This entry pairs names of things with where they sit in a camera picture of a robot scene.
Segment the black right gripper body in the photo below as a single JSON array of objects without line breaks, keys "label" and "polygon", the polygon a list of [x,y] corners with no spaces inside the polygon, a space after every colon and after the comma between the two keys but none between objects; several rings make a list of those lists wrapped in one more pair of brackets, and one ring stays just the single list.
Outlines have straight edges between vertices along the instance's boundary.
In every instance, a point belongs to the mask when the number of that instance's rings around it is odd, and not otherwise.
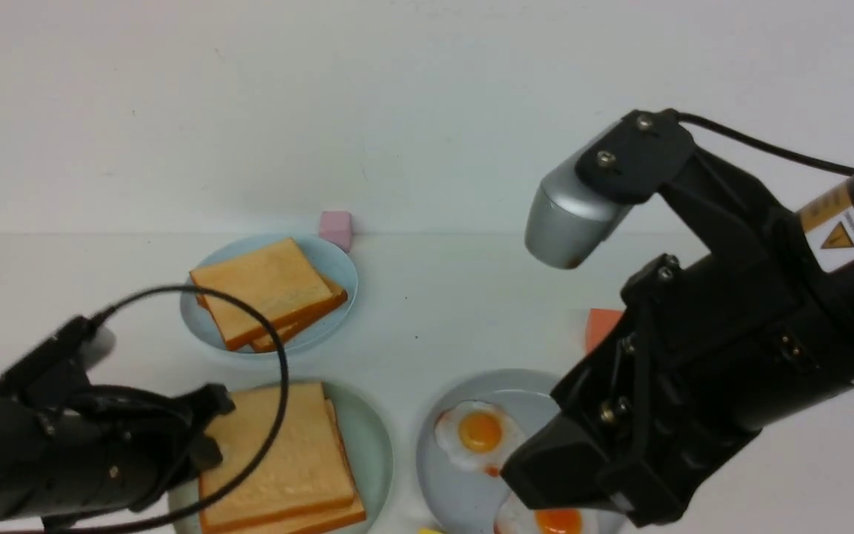
[{"label": "black right gripper body", "polygon": [[792,270],[660,256],[621,290],[626,312],[552,390],[558,415],[509,456],[528,508],[616,511],[636,527],[681,519],[709,476],[765,426],[804,409],[792,360],[809,303]]}]

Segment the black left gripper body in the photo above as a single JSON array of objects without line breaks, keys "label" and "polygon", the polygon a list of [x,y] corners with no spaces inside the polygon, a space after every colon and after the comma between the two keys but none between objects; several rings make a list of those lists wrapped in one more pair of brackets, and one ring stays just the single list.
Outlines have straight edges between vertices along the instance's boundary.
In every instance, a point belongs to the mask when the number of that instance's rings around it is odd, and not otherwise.
[{"label": "black left gripper body", "polygon": [[204,430],[234,409],[221,384],[176,398],[93,384],[78,349],[99,327],[74,317],[0,375],[15,406],[16,457],[0,475],[0,521],[38,517],[49,530],[120,510],[140,511],[222,455]]}]

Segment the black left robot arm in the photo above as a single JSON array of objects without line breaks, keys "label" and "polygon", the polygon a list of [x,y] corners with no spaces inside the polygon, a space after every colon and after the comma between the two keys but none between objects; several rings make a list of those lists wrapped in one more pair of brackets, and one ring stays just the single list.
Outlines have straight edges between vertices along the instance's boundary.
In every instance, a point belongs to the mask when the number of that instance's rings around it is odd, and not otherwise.
[{"label": "black left robot arm", "polygon": [[0,521],[37,517],[56,532],[138,512],[222,463],[205,430],[235,408],[226,386],[167,398],[92,384],[113,346],[74,317],[0,375]]}]

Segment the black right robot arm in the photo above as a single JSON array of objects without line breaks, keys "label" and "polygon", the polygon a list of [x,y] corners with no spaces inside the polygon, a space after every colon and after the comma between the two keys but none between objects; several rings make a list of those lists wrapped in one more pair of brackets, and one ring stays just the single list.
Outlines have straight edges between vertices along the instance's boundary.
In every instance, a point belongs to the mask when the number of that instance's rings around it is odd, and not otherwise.
[{"label": "black right robot arm", "polygon": [[[854,241],[854,176],[830,192]],[[763,233],[763,257],[709,247],[628,278],[626,311],[552,390],[558,412],[501,478],[532,510],[590,508],[635,527],[675,523],[767,426],[854,390],[854,258],[826,269],[831,230],[799,214]]]}]

